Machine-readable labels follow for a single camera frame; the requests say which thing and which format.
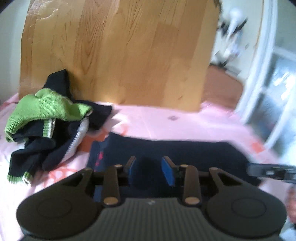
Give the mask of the wooden headboard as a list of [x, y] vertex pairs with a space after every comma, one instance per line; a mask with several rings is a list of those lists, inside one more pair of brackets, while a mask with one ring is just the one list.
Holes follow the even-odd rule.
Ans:
[[19, 95], [66, 69], [76, 99], [200, 108], [219, 1], [31, 1]]

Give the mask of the green navy white sweater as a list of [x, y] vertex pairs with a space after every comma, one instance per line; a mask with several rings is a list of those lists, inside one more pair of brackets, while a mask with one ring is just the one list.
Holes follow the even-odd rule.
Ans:
[[75, 100], [67, 70], [50, 74], [42, 89], [19, 100], [6, 122], [6, 141], [24, 144], [11, 154], [8, 181], [30, 184], [37, 171], [57, 168], [111, 112], [110, 105]]

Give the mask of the navy reindeer knit sweater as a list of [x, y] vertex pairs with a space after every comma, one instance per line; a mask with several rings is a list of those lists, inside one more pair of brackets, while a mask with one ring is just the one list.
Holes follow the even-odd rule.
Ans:
[[120, 188], [122, 198], [175, 196], [162, 172], [163, 156], [176, 165], [192, 165], [203, 172], [217, 167], [254, 186], [261, 183], [258, 178], [248, 176], [248, 159], [227, 142], [150, 141], [110, 133], [103, 142], [92, 143], [87, 167], [102, 172], [116, 164], [125, 165], [132, 156], [136, 157], [135, 171], [131, 185]]

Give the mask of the white door frame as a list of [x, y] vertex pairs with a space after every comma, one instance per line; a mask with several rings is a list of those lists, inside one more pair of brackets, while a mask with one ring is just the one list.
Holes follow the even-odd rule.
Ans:
[[295, 145], [295, 5], [264, 1], [259, 39], [237, 110], [279, 154]]

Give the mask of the brown padded chair back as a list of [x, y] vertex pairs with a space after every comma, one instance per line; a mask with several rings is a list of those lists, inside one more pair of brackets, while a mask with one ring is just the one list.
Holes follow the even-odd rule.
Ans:
[[201, 102], [211, 102], [225, 108], [235, 109], [243, 93], [243, 85], [226, 71], [210, 65], [204, 84]]

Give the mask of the pink patterned bed sheet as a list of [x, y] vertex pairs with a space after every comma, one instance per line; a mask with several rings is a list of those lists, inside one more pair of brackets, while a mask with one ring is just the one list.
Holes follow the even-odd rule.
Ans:
[[23, 199], [84, 168], [92, 142], [104, 140], [109, 132], [148, 140], [224, 141], [240, 150], [251, 162], [274, 164], [278, 161], [275, 153], [267, 149], [233, 111], [211, 103], [203, 104], [197, 113], [116, 105], [101, 130], [88, 133], [76, 154], [57, 169], [39, 172], [34, 185], [9, 183], [6, 176], [11, 153], [22, 145], [9, 143], [1, 137], [1, 240], [22, 237], [16, 209]]

